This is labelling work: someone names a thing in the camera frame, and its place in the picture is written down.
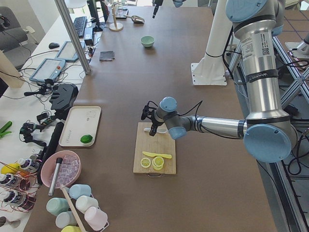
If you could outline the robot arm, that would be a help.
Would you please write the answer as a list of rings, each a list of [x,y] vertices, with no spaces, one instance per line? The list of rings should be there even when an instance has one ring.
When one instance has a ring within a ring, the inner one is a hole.
[[[178,8],[178,7],[181,7],[183,5],[183,2],[185,2],[185,0],[173,0],[172,2],[175,5],[175,7]],[[159,7],[162,6],[162,4],[163,4],[163,0],[155,0],[154,1],[155,6],[154,6],[154,12],[153,12],[153,16],[152,16],[153,19],[155,18],[157,11],[158,11]]]
[[[172,139],[188,131],[212,133],[221,137],[242,139],[246,150],[256,160],[275,163],[289,156],[297,141],[289,115],[280,102],[278,70],[272,38],[282,31],[282,0],[220,0],[217,3],[212,30],[234,33],[239,39],[250,112],[244,120],[181,116],[177,102],[165,97],[157,108],[145,106],[142,119],[149,118],[154,136],[165,125]]]

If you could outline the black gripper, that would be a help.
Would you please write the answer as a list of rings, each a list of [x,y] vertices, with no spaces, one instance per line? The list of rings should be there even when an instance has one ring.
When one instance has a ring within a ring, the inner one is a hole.
[[[156,14],[157,14],[157,11],[158,11],[158,7],[162,6],[162,4],[163,4],[163,0],[155,0],[154,1],[155,8],[154,8],[154,12],[153,12],[152,18],[155,18]]]
[[[149,132],[149,135],[150,136],[155,136],[156,135],[156,130],[157,130],[157,128],[159,127],[159,126],[161,126],[161,121],[159,120],[157,120],[156,118],[155,118],[155,116],[152,116],[151,117],[151,121],[152,121],[152,127],[151,127],[151,130],[150,130],[150,132]]]

